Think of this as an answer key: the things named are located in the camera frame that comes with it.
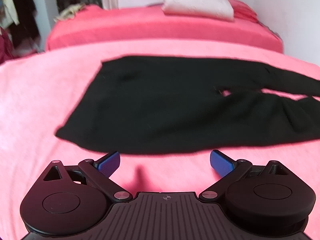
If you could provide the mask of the black pants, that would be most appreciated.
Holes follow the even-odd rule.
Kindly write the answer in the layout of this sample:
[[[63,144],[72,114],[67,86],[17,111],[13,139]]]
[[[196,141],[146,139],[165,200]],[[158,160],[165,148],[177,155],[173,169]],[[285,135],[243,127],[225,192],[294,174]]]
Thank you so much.
[[[319,138],[319,81],[236,59],[102,64],[56,136],[97,152],[185,153]]]

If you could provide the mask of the hanging clothes on rack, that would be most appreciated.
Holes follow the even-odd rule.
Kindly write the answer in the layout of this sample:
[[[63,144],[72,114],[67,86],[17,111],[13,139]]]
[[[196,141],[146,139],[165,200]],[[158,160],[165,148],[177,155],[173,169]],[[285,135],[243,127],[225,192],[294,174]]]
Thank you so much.
[[[1,0],[1,63],[37,53],[34,0]]]

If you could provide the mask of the far bed with pink cover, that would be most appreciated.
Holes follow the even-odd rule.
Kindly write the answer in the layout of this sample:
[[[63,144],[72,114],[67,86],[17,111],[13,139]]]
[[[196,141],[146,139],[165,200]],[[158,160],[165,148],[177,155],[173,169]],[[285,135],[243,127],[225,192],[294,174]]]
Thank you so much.
[[[114,40],[173,38],[244,44],[283,53],[282,40],[260,23],[236,18],[165,15],[161,6],[104,10],[88,5],[74,18],[57,22],[45,50]]]

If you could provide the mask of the beige cloth on far bed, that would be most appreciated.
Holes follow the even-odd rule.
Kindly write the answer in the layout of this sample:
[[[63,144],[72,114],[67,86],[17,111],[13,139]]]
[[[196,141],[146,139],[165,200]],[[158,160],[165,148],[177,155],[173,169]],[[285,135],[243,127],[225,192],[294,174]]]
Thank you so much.
[[[85,3],[71,4],[66,9],[60,12],[58,16],[54,18],[54,22],[66,21],[73,19],[77,12],[85,9]]]

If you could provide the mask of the folded pink blanket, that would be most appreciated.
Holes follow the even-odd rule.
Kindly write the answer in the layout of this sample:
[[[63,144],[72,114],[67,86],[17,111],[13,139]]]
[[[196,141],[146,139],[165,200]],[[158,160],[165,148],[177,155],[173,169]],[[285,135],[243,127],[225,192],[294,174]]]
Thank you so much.
[[[228,0],[234,10],[234,17],[242,20],[247,20],[253,23],[258,23],[257,13],[246,3],[240,0]]]

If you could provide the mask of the cream embossed pillow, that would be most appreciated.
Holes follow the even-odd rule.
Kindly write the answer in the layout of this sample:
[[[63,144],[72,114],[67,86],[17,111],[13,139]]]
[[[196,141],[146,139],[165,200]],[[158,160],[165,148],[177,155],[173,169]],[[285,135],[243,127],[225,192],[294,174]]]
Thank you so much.
[[[163,0],[166,15],[183,15],[234,21],[234,9],[229,0]]]

